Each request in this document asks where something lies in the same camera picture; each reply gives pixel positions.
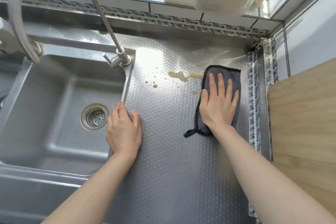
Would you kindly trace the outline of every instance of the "countertop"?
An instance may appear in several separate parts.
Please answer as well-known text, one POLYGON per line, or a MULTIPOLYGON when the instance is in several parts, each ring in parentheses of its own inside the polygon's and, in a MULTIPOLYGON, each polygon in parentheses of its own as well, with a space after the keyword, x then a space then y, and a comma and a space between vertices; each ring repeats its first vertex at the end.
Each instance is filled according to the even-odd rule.
MULTIPOLYGON (((112 44, 108 34, 93 30, 33 23, 27 23, 26 30, 36 36, 112 44)), ((116 36, 121 46, 136 49, 126 107, 141 115, 143 143, 105 223, 255 223, 217 141, 183 136, 194 126, 201 80, 182 82, 168 75, 203 73, 212 64, 241 69, 237 131, 249 141, 247 51, 177 39, 116 36)), ((38 170, 21 176, 0 166, 0 222, 40 223, 86 180, 67 174, 39 177, 38 170)))

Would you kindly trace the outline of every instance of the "gooseneck faucet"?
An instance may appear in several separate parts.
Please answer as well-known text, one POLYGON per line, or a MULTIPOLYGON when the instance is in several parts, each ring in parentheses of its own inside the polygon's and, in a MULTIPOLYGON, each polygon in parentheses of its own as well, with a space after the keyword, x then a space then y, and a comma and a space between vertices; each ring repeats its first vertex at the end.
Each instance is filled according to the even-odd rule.
MULTIPOLYGON (((42 47, 38 42, 30 40, 24 30, 23 19, 22 19, 22 9, 21 9, 22 0, 8 0, 8 14, 13 30, 23 48, 27 53, 27 56, 31 61, 37 63, 39 62, 39 56, 43 53, 42 47)), ((104 56, 112 68, 116 68, 118 65, 127 66, 131 63, 131 58, 125 53, 124 48, 120 46, 114 32, 98 2, 98 0, 92 0, 95 5, 100 17, 103 20, 103 23, 109 32, 114 44, 117 47, 116 53, 118 54, 113 59, 109 60, 104 56)))

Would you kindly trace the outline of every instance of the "microfiber towel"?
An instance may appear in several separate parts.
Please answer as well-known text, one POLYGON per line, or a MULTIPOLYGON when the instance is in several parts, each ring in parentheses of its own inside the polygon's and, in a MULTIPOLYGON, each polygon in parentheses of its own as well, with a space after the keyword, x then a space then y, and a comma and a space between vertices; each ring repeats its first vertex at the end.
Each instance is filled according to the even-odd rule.
MULTIPOLYGON (((237 121, 238 121, 238 113, 239 113, 239 106, 240 106, 240 95, 241 95, 241 83, 240 83, 240 70, 235 68, 229 68, 225 66, 219 66, 219 65, 211 65, 208 66, 207 69, 204 72, 204 77, 202 81, 202 89, 206 89, 209 92, 209 75, 212 73, 215 77, 216 86, 218 88, 218 74, 222 73, 223 79, 224 79, 224 85, 225 85, 225 92, 228 87, 228 80, 232 79, 233 83, 233 94, 232 99, 234 97, 234 94, 236 90, 239 90, 239 100, 236 108, 236 113, 233 117, 232 126, 236 128, 237 121)), ((190 137, 195 133, 199 133, 203 136, 211 136, 212 132, 210 129, 202 122, 202 118, 200 115, 200 104, 201 104, 201 98, 199 98, 197 108, 196 108, 196 114, 195 114, 195 128, 192 130, 188 130, 184 137, 190 137)))

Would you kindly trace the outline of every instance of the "food stain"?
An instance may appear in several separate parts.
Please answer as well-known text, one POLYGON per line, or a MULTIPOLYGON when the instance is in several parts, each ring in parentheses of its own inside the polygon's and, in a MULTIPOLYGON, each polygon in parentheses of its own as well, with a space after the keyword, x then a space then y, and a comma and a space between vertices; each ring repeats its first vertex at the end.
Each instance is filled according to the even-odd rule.
POLYGON ((173 71, 169 71, 168 75, 172 78, 178 78, 180 81, 182 82, 188 82, 189 79, 187 77, 184 76, 182 71, 179 71, 177 73, 173 72, 173 71))
POLYGON ((191 71, 190 74, 189 74, 189 77, 196 78, 196 79, 201 79, 202 80, 203 77, 204 77, 204 74, 198 74, 198 73, 196 73, 194 71, 191 71))

